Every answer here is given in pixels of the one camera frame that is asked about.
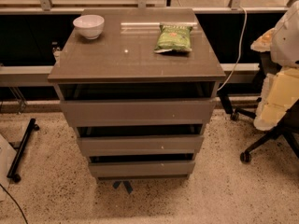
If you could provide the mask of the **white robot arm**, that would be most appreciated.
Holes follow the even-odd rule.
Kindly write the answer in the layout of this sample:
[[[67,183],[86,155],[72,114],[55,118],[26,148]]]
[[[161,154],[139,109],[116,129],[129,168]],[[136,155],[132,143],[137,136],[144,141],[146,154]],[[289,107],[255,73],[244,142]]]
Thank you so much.
[[[256,110],[254,126],[268,131],[278,125],[287,110],[299,100],[299,1],[296,1],[276,26],[255,40],[250,48],[270,52],[273,63],[281,66],[263,81],[262,100]]]

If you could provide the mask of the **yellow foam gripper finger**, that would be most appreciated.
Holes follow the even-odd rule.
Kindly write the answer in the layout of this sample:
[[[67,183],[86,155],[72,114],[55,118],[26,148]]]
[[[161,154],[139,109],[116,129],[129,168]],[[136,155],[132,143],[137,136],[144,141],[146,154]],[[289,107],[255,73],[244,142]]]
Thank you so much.
[[[299,69],[283,68],[275,75],[267,74],[261,96],[253,124],[258,130],[268,131],[299,100]]]

